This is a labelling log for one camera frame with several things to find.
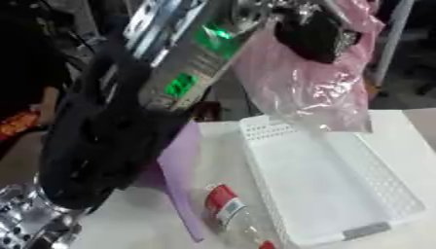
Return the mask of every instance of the white plastic basket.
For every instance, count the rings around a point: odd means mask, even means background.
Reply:
[[[351,240],[410,222],[424,205],[354,133],[244,119],[246,155],[281,242]]]

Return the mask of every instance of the purple paper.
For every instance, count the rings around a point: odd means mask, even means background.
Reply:
[[[189,188],[192,166],[200,150],[200,129],[189,122],[163,151],[158,162],[148,165],[135,183],[166,191],[195,242],[203,240],[200,219],[192,210]]]

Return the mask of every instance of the red bottle cap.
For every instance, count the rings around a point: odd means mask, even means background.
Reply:
[[[274,245],[270,241],[265,241],[261,246],[259,246],[259,249],[274,249]]]
[[[225,184],[222,184],[210,192],[206,198],[205,206],[212,215],[216,215],[235,197],[237,197],[236,194]]]

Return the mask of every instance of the table surface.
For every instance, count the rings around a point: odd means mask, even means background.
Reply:
[[[436,247],[436,155],[401,111],[372,111],[374,133],[367,143],[420,198],[426,212],[419,220],[392,231],[318,248],[426,249]],[[273,224],[245,162],[237,123],[202,124],[200,155],[193,167],[193,189],[208,184],[230,185],[253,209],[267,237],[276,241]],[[72,249],[230,248],[204,227],[196,244],[186,232],[167,195],[130,188],[114,193],[82,222]]]

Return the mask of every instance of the clear plastic wrap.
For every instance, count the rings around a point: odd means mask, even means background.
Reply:
[[[323,130],[371,131],[363,70],[383,25],[371,15],[366,0],[334,4],[344,25],[362,33],[334,63],[296,55],[276,40],[276,22],[270,20],[247,43],[234,69],[253,102],[268,115]]]

